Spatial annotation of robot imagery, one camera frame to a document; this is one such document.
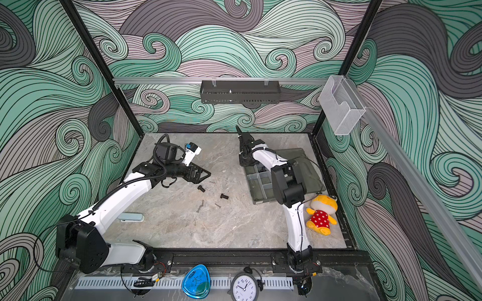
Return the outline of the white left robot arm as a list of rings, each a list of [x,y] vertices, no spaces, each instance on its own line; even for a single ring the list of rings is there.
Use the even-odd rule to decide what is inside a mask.
[[[134,240],[109,243],[104,234],[136,200],[164,180],[179,178],[200,184],[210,172],[193,163],[202,149],[193,142],[184,147],[173,144],[164,134],[154,145],[153,155],[136,166],[124,182],[78,215],[65,215],[56,224],[56,257],[88,274],[100,267],[131,265],[141,273],[154,268],[154,248]]]

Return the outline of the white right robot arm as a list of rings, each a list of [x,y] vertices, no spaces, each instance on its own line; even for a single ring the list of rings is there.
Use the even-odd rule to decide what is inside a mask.
[[[271,173],[274,197],[283,206],[286,217],[287,261],[291,270],[300,273],[313,258],[304,222],[307,190],[301,166],[295,159],[288,160],[279,156],[263,140],[255,140],[248,132],[237,129],[237,136],[240,143],[240,165],[262,164]]]

